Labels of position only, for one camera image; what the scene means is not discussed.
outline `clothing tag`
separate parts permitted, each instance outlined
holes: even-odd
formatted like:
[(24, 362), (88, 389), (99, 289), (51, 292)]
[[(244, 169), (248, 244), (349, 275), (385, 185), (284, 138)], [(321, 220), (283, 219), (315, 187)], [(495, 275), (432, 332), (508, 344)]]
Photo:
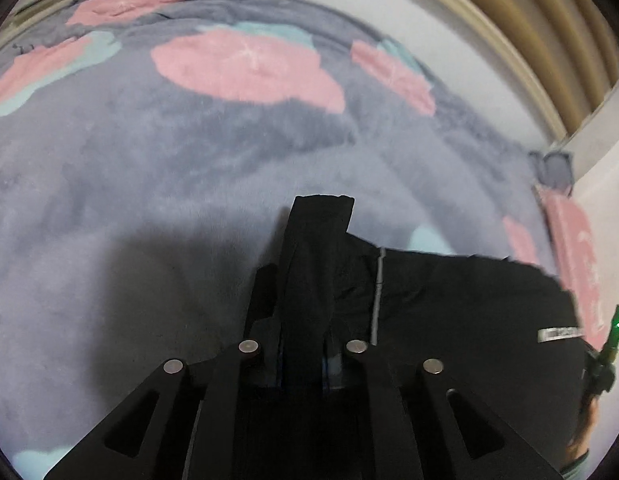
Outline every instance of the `clothing tag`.
[(585, 331), (577, 326), (562, 326), (559, 328), (541, 328), (539, 330), (539, 343), (557, 341), (558, 339), (571, 339), (582, 337)]

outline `beige slatted panel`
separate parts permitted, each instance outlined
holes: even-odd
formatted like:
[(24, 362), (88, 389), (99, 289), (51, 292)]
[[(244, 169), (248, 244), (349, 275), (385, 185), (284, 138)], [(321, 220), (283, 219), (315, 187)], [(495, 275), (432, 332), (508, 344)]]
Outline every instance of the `beige slatted panel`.
[(611, 89), (603, 56), (574, 0), (535, 0), (569, 52), (590, 106), (603, 102)]
[(536, 104), (556, 140), (567, 136), (567, 129), (541, 81), (512, 42), (470, 0), (439, 0), (470, 26), (509, 67), (528, 96)]
[(472, 0), (523, 54), (574, 133), (593, 108), (551, 24), (533, 0)]
[(612, 85), (619, 80), (619, 44), (609, 23), (592, 0), (574, 0), (585, 17), (598, 48), (603, 55), (607, 75)]

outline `fleece blanket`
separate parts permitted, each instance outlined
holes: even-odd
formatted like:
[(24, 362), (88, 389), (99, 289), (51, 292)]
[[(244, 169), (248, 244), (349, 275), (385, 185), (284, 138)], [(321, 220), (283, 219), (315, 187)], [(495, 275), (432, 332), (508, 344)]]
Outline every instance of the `fleece blanket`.
[(334, 10), (79, 0), (0, 51), (0, 446), (40, 478), (24, 457), (58, 460), (161, 361), (235, 342), (296, 195), (355, 197), (380, 246), (552, 274), (534, 183)]

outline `bed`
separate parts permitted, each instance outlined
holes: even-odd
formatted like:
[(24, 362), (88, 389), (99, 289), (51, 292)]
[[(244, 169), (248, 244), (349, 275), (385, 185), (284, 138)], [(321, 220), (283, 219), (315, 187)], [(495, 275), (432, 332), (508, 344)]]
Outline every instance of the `bed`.
[(235, 341), (296, 195), (375, 244), (555, 275), (526, 149), (300, 0), (71, 0), (0, 49), (0, 446), (29, 480)]

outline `pink fabric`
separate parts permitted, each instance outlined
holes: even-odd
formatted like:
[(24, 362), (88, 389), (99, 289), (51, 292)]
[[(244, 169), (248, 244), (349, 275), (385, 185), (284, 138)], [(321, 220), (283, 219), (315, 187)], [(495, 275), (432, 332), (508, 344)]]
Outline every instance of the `pink fabric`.
[(50, 48), (37, 46), (33, 51), (14, 58), (12, 66), (0, 78), (0, 102), (18, 94), (35, 83), (77, 59), (83, 54), (90, 38), (69, 38)]
[(422, 74), (417, 74), (397, 59), (364, 41), (352, 43), (351, 56), (372, 77), (407, 100), (419, 113), (433, 116), (436, 103), (430, 94), (431, 86)]
[(154, 47), (152, 59), (162, 76), (199, 94), (262, 104), (296, 98), (345, 110), (343, 89), (321, 69), (318, 53), (281, 38), (218, 28)]
[(67, 25), (102, 25), (129, 22), (160, 7), (181, 0), (86, 0), (81, 3)]
[(537, 188), (563, 286), (574, 294), (585, 339), (600, 349), (607, 337), (592, 229), (583, 209), (558, 191)]
[(540, 265), (539, 257), (536, 255), (534, 239), (525, 226), (506, 216), (503, 218), (503, 227), (505, 227), (505, 232), (516, 259), (522, 264)]

